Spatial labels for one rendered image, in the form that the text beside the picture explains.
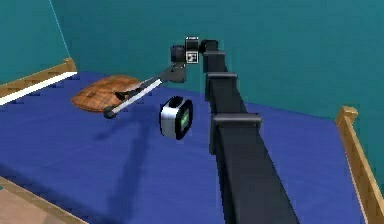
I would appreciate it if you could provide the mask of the black and silver alarm clock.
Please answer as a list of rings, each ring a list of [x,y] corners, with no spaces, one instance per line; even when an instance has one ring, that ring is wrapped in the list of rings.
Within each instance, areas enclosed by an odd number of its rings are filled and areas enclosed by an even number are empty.
[[[181,140],[193,121],[193,103],[181,96],[171,97],[160,108],[160,132],[165,137]]]

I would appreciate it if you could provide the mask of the wooden bed with blue cover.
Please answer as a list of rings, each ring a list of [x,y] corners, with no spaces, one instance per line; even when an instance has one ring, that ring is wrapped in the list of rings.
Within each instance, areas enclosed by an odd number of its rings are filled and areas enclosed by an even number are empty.
[[[193,94],[182,140],[164,137],[161,87],[115,119],[72,99],[94,72],[57,75],[0,97],[0,176],[88,224],[225,224],[216,161],[208,151],[210,108]],[[366,216],[335,122],[249,104],[300,224],[384,224]]]

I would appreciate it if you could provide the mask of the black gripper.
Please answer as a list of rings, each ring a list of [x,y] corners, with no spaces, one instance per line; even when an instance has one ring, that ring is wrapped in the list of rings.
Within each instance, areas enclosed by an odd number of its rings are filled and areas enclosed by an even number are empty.
[[[160,73],[159,77],[144,80],[125,91],[116,92],[115,96],[122,102],[117,106],[106,107],[103,116],[107,119],[115,118],[120,111],[150,93],[160,86],[162,82],[184,83],[186,81],[185,47],[183,45],[173,45],[170,48],[170,53],[171,64],[165,71]]]

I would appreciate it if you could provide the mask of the brown checked pillow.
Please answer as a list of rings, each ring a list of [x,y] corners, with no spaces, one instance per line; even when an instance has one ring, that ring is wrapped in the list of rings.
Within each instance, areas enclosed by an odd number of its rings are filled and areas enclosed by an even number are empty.
[[[108,76],[81,89],[71,98],[71,103],[79,109],[101,113],[105,107],[120,103],[115,96],[116,92],[125,92],[140,84],[140,80],[131,76]]]

